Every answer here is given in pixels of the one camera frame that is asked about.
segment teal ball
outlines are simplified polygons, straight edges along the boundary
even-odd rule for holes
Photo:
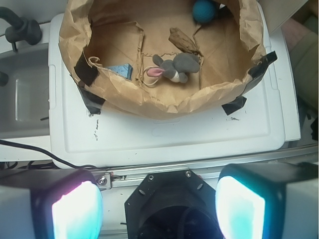
[[[211,0],[198,0],[193,7],[194,20],[199,23],[208,23],[216,15],[216,5]]]

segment stuffed toy rabbit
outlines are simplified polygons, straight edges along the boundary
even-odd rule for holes
[[[149,77],[164,76],[173,82],[186,83],[186,73],[196,73],[200,69],[199,58],[189,53],[179,53],[173,60],[163,60],[160,56],[154,55],[153,62],[158,67],[151,67],[147,70]]]

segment blue sponge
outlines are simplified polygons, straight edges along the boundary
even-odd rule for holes
[[[199,23],[208,23],[216,15],[215,2],[211,0],[198,0],[193,7],[193,17]]]
[[[119,75],[125,77],[128,80],[132,80],[132,72],[133,72],[133,67],[130,64],[124,64],[121,66],[108,66],[106,67],[107,69],[114,71],[118,73]]]

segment paper bag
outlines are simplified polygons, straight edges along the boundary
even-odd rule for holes
[[[255,0],[216,2],[227,6],[225,14],[201,26],[192,18],[195,0],[69,0],[60,30],[62,59],[87,92],[82,96],[98,99],[102,110],[164,120],[224,105],[245,91],[253,80],[249,71],[266,51]],[[171,28],[193,41],[201,69],[186,84],[160,79],[148,87],[144,69],[154,66],[152,56],[171,59],[181,52],[169,41]],[[131,81],[107,69],[122,64],[133,67]]]

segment cyan light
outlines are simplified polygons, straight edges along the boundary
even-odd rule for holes
[[[231,176],[222,177],[216,188],[216,213],[226,239],[261,239],[265,199]]]
[[[52,205],[56,239],[96,239],[103,221],[103,201],[99,188],[83,182]]]

